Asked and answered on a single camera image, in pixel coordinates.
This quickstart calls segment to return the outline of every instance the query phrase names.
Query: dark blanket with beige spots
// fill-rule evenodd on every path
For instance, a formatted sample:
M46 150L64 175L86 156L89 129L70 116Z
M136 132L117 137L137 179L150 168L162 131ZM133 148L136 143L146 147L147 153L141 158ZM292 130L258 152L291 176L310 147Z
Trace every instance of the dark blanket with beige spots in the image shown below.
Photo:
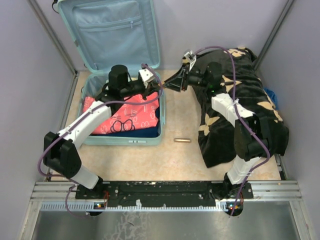
M246 109L267 116L271 133L271 155L283 155L287 148L289 130L283 119L275 110L275 105L263 89L261 80L253 67L256 56L248 48L230 49L236 71L236 98ZM214 50L197 56L192 69L200 69L204 73L208 63L218 62L222 65L221 88L214 92L193 87L201 106L201 124L198 143L204 162L208 168L221 163L228 163L236 157L234 149L234 127L220 113L211 107L211 97L217 94L233 92L233 69L230 57L223 50Z

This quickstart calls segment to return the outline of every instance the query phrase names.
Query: wooden floor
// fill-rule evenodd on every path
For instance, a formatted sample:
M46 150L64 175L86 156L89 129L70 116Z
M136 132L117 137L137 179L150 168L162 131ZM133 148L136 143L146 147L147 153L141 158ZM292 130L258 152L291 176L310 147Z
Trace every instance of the wooden floor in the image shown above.
M158 71L165 80L175 71ZM67 125L77 116L81 88L89 72L81 72L73 96ZM166 121L158 146L92 146L78 150L82 164L106 181L201 181L223 180L232 162L206 168L198 145L201 108L192 88L186 92L165 90ZM174 142L190 138L191 143ZM280 180L274 157L256 169L250 180Z

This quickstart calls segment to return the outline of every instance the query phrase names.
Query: open suitcase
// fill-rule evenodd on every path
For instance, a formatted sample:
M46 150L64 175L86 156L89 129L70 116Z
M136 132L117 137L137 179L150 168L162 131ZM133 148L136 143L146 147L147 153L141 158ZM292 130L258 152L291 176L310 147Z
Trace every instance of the open suitcase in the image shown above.
M92 73L85 82L77 116L83 113L86 97L95 97L108 81L114 65L125 65L137 77L141 63L156 69L160 51L152 0L60 0L59 13ZM159 99L158 124L154 137L90 135L87 145L158 145L165 124L165 96Z

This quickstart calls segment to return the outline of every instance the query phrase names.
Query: red fabric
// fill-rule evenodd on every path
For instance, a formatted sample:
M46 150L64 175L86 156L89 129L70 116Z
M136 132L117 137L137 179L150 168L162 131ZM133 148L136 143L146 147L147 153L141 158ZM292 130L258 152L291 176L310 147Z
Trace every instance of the red fabric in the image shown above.
M146 101L156 98L157 95L158 93L155 92L147 96ZM84 99L83 112L88 110L94 101L93 97L87 96ZM131 103L144 103L146 101L142 99L140 94L128 100ZM156 117L156 109L158 107L158 100L144 105L124 104L112 117L100 124L92 133L109 134L155 127L158 123L158 118Z

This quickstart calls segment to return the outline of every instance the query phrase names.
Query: purple wall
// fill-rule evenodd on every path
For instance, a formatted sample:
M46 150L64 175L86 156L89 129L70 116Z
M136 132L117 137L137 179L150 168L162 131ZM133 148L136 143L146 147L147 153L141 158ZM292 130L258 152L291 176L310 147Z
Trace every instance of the purple wall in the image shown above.
M77 70L84 63L52 0L36 0ZM161 68L180 68L187 49L247 46L259 54L286 0L153 0Z
M320 238L320 1L297 0L261 65L290 129L284 164Z
M40 178L43 138L56 131L72 73L26 0L0 7L0 239L18 237Z

